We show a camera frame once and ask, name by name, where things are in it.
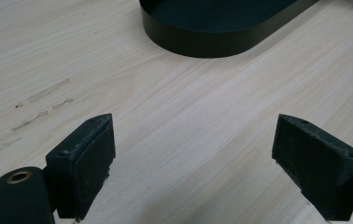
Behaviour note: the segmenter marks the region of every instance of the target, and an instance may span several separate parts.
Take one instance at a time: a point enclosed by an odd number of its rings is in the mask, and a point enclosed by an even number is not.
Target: wood grain
[[[138,1],[0,0],[0,176],[104,113],[117,158],[82,223],[326,223],[271,148],[280,113],[353,146],[353,1],[207,60],[151,42]]]

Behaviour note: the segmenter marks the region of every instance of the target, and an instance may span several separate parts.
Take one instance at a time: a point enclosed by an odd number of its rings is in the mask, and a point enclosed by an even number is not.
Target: wooden table
[[[326,223],[271,150],[280,113],[353,146],[353,0],[221,59],[158,47],[137,0],[0,0],[0,176],[105,113],[117,157],[82,223]]]

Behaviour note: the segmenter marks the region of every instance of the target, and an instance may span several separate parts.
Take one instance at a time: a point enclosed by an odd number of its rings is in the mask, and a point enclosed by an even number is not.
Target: black plastic tray
[[[159,46],[198,58],[241,53],[318,0],[140,0],[144,28]]]

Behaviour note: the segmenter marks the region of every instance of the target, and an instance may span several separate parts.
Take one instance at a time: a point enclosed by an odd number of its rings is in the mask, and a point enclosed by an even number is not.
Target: black plastic part
[[[303,119],[280,115],[273,158],[325,219],[350,219],[353,147]]]
[[[115,158],[112,116],[85,121],[47,156],[51,203],[59,217],[83,219],[109,176]]]
[[[219,58],[246,51],[318,0],[140,0],[148,37],[164,49]]]
[[[0,178],[0,224],[53,224],[42,170],[25,167]]]

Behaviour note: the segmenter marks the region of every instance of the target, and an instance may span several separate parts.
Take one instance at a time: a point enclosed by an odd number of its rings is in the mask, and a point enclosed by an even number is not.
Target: black tray
[[[159,46],[198,58],[241,53],[318,0],[140,0],[144,28]]]

